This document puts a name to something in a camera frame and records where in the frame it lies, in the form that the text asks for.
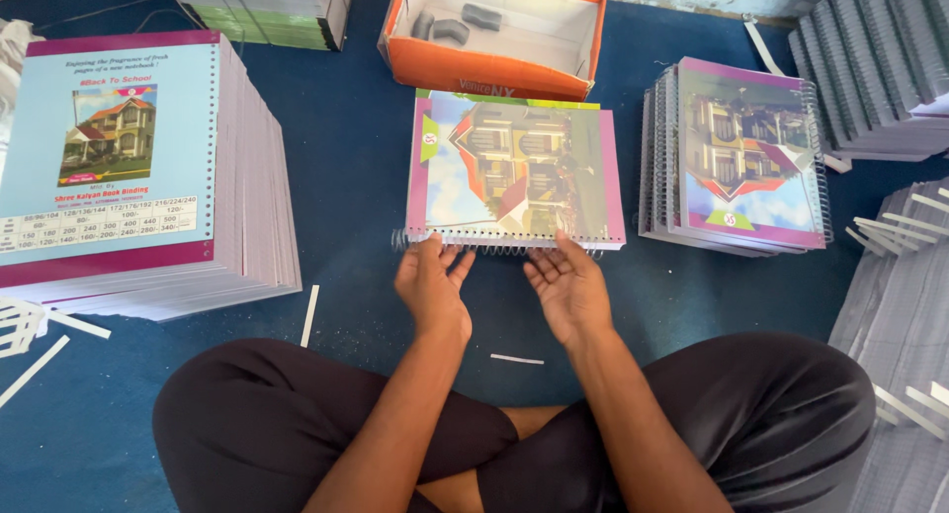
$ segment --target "notebook cover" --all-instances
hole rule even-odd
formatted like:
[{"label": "notebook cover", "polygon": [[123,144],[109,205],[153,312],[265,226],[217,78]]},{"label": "notebook cover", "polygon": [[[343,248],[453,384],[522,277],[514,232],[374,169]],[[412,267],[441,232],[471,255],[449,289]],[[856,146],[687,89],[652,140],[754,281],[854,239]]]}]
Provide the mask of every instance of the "notebook cover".
[{"label": "notebook cover", "polygon": [[213,260],[219,42],[30,45],[0,163],[3,286]]},{"label": "notebook cover", "polygon": [[679,77],[682,225],[824,248],[802,80],[688,57]]},{"label": "notebook cover", "polygon": [[416,99],[406,231],[625,243],[611,111],[442,91]]}]

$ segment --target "orange box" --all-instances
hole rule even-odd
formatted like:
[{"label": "orange box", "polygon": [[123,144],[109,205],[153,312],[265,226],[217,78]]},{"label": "orange box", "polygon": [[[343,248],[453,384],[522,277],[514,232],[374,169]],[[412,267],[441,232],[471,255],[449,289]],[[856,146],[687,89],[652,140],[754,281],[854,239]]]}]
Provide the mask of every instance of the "orange box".
[{"label": "orange box", "polygon": [[[466,3],[500,12],[501,30],[464,23],[465,46],[410,36],[422,9],[460,22]],[[582,102],[593,88],[605,9],[606,0],[392,0],[379,51],[404,85]]]}]

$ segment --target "blue floor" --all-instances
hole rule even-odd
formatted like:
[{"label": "blue floor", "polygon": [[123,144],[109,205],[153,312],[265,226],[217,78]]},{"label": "blue floor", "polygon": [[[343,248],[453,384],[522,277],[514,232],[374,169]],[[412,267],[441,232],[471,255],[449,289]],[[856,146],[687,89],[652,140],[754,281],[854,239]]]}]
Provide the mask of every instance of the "blue floor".
[{"label": "blue floor", "polygon": [[[9,0],[0,17],[38,27],[134,0]],[[342,53],[248,44],[244,63],[283,126],[305,287],[321,285],[310,348],[388,374],[412,337],[392,291],[408,181],[413,90],[396,84],[376,51],[389,0],[353,0]],[[132,33],[173,0],[150,0],[41,29],[48,38]],[[154,14],[144,32],[189,29]],[[793,73],[787,30],[762,27],[777,64]],[[610,2],[597,84],[589,101],[613,109],[623,207],[637,207],[643,93],[665,64],[690,55],[764,70],[741,22]],[[615,322],[641,363],[706,338],[782,330],[826,340],[860,256],[844,236],[854,216],[875,216],[884,196],[914,180],[949,175],[949,161],[859,162],[829,177],[838,241],[803,256],[745,259],[632,238],[601,261]],[[482,256],[462,297],[474,336],[456,389],[497,405],[565,404],[581,396],[517,258]],[[151,436],[162,382],[185,360],[240,337],[299,342],[308,294],[156,324],[89,317],[102,340],[54,326],[29,353],[0,362],[0,389],[62,335],[53,361],[0,409],[0,510],[175,511]],[[543,366],[491,359],[493,352]]]}]

